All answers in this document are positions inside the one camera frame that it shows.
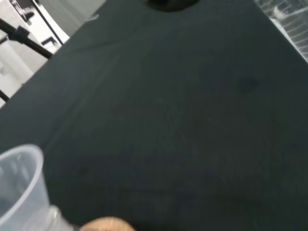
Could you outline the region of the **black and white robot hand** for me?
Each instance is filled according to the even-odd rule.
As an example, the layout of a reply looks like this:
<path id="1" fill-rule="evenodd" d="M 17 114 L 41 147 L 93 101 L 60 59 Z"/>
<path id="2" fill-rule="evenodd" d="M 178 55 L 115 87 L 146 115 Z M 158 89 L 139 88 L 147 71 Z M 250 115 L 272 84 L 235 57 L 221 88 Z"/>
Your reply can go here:
<path id="1" fill-rule="evenodd" d="M 161 12 L 177 12 L 197 4 L 199 0 L 142 0 L 142 2 Z"/>

